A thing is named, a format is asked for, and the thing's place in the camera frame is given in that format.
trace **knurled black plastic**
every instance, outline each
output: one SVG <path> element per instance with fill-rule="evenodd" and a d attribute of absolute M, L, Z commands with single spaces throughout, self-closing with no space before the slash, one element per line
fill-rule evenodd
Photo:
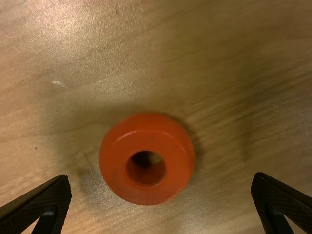
<path fill-rule="evenodd" d="M 306 233 L 312 233 L 312 198 L 270 177 L 257 173 L 253 178 L 252 197 L 266 234 L 276 234 L 268 214 L 274 206 Z"/>
<path fill-rule="evenodd" d="M 56 209 L 51 234 L 62 230 L 71 201 L 66 175 L 59 175 L 0 208 L 0 234 L 20 234 L 44 212 Z"/>

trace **orange bushing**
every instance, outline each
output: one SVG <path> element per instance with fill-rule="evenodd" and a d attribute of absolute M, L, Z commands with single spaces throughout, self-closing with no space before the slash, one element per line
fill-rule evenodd
<path fill-rule="evenodd" d="M 162 160 L 140 162 L 136 159 L 140 152 L 157 153 Z M 112 127 L 99 157 L 107 185 L 124 200 L 139 205 L 160 204 L 178 195 L 191 179 L 194 162 L 194 148 L 185 129 L 160 114 L 134 115 Z"/>

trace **orange rubber washer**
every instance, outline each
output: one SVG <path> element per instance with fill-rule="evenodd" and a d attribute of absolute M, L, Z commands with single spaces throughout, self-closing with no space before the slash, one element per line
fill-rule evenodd
<path fill-rule="evenodd" d="M 135 155 L 144 156 L 142 152 L 157 153 L 162 160 L 137 161 Z M 139 205 L 160 204 L 178 195 L 192 177 L 194 162 L 185 129 L 160 114 L 134 115 L 114 126 L 102 142 L 99 157 L 107 185 Z"/>

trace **wooden surface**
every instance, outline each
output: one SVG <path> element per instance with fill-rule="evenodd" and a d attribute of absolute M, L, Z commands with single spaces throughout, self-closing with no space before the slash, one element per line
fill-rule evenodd
<path fill-rule="evenodd" d="M 64 234 L 260 234 L 256 172 L 312 196 L 310 0 L 1 0 L 0 205 L 57 174 Z M 118 198 L 98 168 L 109 128 L 139 112 L 183 122 L 186 190 Z"/>

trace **center hole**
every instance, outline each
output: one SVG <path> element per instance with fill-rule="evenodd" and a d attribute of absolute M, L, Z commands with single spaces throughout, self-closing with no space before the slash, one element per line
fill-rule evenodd
<path fill-rule="evenodd" d="M 166 166 L 159 154 L 151 151 L 141 151 L 128 160 L 127 173 L 133 181 L 152 186 L 158 184 L 164 178 Z"/>

